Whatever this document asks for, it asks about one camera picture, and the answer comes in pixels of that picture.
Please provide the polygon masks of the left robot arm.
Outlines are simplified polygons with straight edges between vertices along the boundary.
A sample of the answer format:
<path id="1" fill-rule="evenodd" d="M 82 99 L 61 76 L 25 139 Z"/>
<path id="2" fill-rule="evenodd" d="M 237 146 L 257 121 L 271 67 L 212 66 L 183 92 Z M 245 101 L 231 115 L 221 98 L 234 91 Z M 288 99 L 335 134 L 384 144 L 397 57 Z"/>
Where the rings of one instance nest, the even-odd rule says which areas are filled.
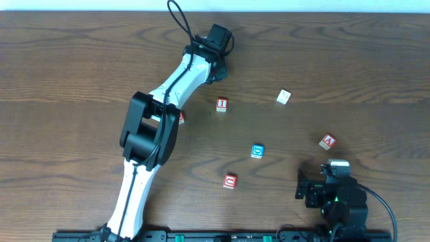
<path id="1" fill-rule="evenodd" d="M 225 57 L 233 45 L 231 31 L 214 24 L 206 37 L 191 39 L 180 65 L 162 85 L 132 96 L 120 135 L 122 186 L 114 213 L 101 230 L 101 241 L 138 237 L 152 182 L 173 152 L 181 109 L 200 85 L 226 78 Z"/>

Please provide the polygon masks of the red letter I block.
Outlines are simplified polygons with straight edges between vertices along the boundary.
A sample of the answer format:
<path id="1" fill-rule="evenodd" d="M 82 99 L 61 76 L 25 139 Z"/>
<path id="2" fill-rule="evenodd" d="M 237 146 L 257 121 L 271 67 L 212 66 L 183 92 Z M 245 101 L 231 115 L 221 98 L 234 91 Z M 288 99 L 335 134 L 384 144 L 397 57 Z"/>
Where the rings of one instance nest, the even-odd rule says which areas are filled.
<path id="1" fill-rule="evenodd" d="M 228 108 L 228 100 L 226 98 L 218 98 L 216 102 L 217 112 L 226 112 Z"/>

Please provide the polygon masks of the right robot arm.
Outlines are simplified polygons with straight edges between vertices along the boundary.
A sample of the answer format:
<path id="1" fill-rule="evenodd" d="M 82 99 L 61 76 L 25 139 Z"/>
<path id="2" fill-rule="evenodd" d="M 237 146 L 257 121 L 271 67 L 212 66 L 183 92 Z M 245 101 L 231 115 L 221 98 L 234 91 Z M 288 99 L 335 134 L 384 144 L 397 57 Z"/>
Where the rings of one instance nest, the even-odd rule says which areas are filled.
<path id="1" fill-rule="evenodd" d="M 366 235 L 368 207 L 366 192 L 350 176 L 347 161 L 321 165 L 324 181 L 307 178 L 298 170 L 296 199 L 305 199 L 307 208 L 317 208 L 326 225 L 306 236 L 307 241 L 369 241 Z"/>

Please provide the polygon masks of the red letter A block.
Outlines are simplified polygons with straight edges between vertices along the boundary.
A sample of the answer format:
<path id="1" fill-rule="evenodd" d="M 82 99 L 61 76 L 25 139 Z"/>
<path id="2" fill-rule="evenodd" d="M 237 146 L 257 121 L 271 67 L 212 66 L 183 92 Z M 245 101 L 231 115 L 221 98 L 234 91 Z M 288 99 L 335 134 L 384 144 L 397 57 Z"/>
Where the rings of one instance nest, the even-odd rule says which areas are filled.
<path id="1" fill-rule="evenodd" d="M 319 142 L 319 145 L 325 150 L 329 150 L 334 146 L 336 142 L 337 139 L 332 134 L 326 134 L 324 138 Z"/>

